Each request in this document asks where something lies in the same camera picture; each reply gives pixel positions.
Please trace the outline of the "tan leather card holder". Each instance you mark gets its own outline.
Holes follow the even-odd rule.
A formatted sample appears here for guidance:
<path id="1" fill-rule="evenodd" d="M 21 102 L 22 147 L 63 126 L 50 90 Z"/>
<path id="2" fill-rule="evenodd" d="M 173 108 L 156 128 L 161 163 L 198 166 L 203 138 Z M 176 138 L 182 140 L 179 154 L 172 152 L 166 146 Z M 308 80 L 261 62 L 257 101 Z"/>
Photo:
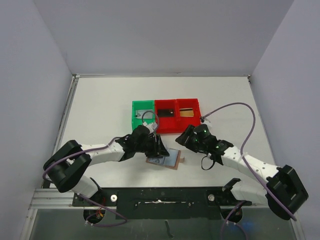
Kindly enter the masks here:
<path id="1" fill-rule="evenodd" d="M 156 166 L 161 166 L 164 168 L 177 170 L 180 163 L 185 162 L 185 158 L 182 156 L 182 153 L 178 149 L 170 148 L 168 150 L 169 156 L 157 157 L 157 158 L 147 158 L 146 163 L 153 164 Z"/>

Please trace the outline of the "red double plastic bin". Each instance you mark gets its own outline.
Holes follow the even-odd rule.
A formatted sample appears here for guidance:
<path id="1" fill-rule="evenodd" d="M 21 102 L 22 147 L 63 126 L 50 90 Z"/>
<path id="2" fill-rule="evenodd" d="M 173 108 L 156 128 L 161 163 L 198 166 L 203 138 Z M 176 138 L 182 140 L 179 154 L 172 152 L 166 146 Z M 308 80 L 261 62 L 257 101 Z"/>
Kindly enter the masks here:
<path id="1" fill-rule="evenodd" d="M 189 125 L 198 126 L 201 124 L 201 111 L 197 98 L 156 99 L 154 104 L 157 116 L 158 109 L 174 110 L 174 117 L 158 117 L 157 134 L 179 134 Z M 194 117 L 181 117 L 181 108 L 193 108 Z"/>

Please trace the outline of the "green plastic bin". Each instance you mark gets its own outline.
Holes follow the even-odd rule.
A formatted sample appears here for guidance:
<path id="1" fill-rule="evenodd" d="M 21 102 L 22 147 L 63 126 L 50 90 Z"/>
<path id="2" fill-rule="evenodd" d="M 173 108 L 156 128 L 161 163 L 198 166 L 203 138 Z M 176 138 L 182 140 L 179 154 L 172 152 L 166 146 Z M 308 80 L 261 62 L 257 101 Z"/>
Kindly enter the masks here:
<path id="1" fill-rule="evenodd" d="M 132 108 L 131 108 L 131 126 L 132 130 L 136 129 L 139 125 L 142 125 L 143 122 L 147 122 L 148 124 L 156 122 L 157 123 L 157 117 L 155 116 L 155 101 L 154 100 L 135 100 L 132 101 Z M 153 113 L 152 119 L 137 119 L 135 117 L 135 111 L 136 110 L 151 110 L 151 113 Z"/>

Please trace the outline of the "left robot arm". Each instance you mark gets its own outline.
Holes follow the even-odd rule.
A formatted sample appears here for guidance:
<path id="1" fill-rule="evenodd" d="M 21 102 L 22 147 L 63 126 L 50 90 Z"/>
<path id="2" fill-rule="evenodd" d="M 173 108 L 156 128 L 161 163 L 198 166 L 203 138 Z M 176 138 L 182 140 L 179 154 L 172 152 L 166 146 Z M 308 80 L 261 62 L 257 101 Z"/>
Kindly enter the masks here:
<path id="1" fill-rule="evenodd" d="M 107 144 L 85 145 L 76 140 L 66 142 L 43 165 L 43 179 L 49 179 L 60 193 L 73 191 L 95 206 L 102 199 L 101 188 L 96 181 L 85 176 L 88 167 L 106 162 L 122 162 L 137 153 L 148 159 L 168 157 L 155 123 L 142 124 L 125 136 L 116 136 Z"/>

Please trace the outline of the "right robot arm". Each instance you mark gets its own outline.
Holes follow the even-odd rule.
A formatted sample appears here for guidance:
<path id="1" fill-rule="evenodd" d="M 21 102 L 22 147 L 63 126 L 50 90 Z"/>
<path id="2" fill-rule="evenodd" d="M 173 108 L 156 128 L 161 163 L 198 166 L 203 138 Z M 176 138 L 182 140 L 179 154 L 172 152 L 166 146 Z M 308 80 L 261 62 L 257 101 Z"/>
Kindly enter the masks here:
<path id="1" fill-rule="evenodd" d="M 295 219 L 295 213 L 309 198 L 296 170 L 266 163 L 243 152 L 232 143 L 217 139 L 206 124 L 189 125 L 175 140 L 195 153 L 202 153 L 214 163 L 232 168 L 261 184 L 250 189 L 238 183 L 222 192 L 223 200 L 230 205 L 239 200 L 268 205 L 283 220 Z"/>

